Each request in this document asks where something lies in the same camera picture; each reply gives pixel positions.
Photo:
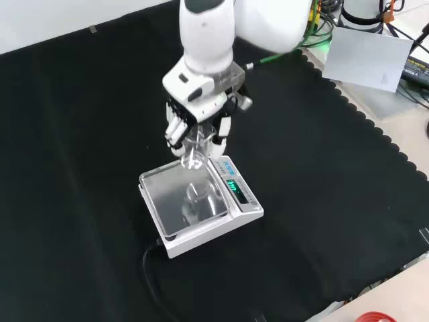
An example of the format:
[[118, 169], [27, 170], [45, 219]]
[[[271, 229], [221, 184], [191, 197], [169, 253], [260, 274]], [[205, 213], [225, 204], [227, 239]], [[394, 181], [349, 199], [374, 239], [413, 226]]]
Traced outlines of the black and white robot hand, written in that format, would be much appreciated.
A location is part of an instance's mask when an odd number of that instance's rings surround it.
[[213, 158], [223, 155], [232, 115], [248, 110], [253, 104], [245, 86], [245, 75], [255, 65], [251, 62], [240, 66], [233, 62], [220, 73], [198, 74], [181, 58], [164, 76], [168, 121], [164, 136], [175, 155], [184, 154], [184, 140], [191, 130], [205, 124], [215, 130], [205, 150]]

